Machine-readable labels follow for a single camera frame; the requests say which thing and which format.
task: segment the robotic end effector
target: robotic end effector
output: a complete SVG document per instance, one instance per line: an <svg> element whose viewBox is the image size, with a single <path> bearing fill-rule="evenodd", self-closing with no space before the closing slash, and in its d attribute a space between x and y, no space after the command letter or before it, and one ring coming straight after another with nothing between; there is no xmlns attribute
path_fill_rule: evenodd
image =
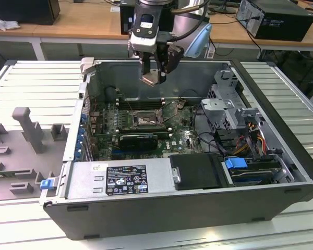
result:
<svg viewBox="0 0 313 250"><path fill-rule="evenodd" d="M184 54L184 49L173 44L191 35L202 23L207 3L184 9L176 9L178 0L136 0L135 23L130 32L130 44L134 54L139 56L142 81L155 86L166 81L166 75L176 69ZM202 18L186 34L179 37L172 33L174 19L183 14L204 7ZM157 69L151 70L150 57L154 56Z"/></svg>

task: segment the wooden desk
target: wooden desk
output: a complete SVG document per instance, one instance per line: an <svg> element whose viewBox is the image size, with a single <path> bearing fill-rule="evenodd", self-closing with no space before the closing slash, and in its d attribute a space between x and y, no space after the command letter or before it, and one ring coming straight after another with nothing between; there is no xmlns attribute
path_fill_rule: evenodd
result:
<svg viewBox="0 0 313 250"><path fill-rule="evenodd" d="M304 2L299 1L298 4L302 8L310 7ZM211 15L210 22L220 23L232 22L236 20L235 18L231 18L229 16ZM246 29L238 22L230 24L213 24L210 37L216 46L219 45L219 47L230 47L231 44L233 44L234 48L247 48L247 45L255 46L255 44L253 44L252 40L249 38ZM306 49L303 48L304 50L313 51L313 24L301 42L278 40L255 40L255 42L259 45L265 45L264 49L268 49L267 47L273 47L272 49L276 49L274 47L278 46L280 50L299 50L302 47L305 47Z"/></svg>
<svg viewBox="0 0 313 250"><path fill-rule="evenodd" d="M37 26L34 36L56 38L123 39L121 18L109 4L60 2L61 13L52 26Z"/></svg>
<svg viewBox="0 0 313 250"><path fill-rule="evenodd" d="M38 60L45 60L42 43L127 44L121 35L120 15L109 4L60 2L61 13L52 26L21 24L21 29L0 31L0 41L30 42ZM212 15L210 21L232 22L235 18ZM257 49L239 23L214 24L211 38L216 47ZM313 51L313 24L302 42L256 40L262 49Z"/></svg>

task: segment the warning label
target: warning label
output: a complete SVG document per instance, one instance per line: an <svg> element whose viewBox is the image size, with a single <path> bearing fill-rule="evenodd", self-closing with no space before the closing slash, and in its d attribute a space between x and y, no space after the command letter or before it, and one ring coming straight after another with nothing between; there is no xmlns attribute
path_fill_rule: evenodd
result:
<svg viewBox="0 0 313 250"><path fill-rule="evenodd" d="M146 165L108 167L105 192L107 195L148 193Z"/></svg>

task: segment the black computer tower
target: black computer tower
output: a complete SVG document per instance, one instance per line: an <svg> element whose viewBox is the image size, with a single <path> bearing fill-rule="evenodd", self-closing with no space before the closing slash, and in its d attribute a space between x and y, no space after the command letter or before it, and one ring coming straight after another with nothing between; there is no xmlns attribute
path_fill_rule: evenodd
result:
<svg viewBox="0 0 313 250"><path fill-rule="evenodd" d="M52 25L60 12L58 0L0 0L0 19Z"/></svg>
<svg viewBox="0 0 313 250"><path fill-rule="evenodd" d="M242 0L236 19L256 39L300 42L313 14L289 0Z"/></svg>
<svg viewBox="0 0 313 250"><path fill-rule="evenodd" d="M134 24L135 0L122 0L121 8L121 34L127 35Z"/></svg>

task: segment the chip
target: chip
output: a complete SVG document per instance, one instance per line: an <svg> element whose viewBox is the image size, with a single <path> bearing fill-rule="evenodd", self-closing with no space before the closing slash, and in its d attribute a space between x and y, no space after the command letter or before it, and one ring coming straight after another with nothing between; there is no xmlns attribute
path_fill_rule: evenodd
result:
<svg viewBox="0 0 313 250"><path fill-rule="evenodd" d="M157 125L158 119L155 112L137 112L136 115L138 126L153 126Z"/></svg>

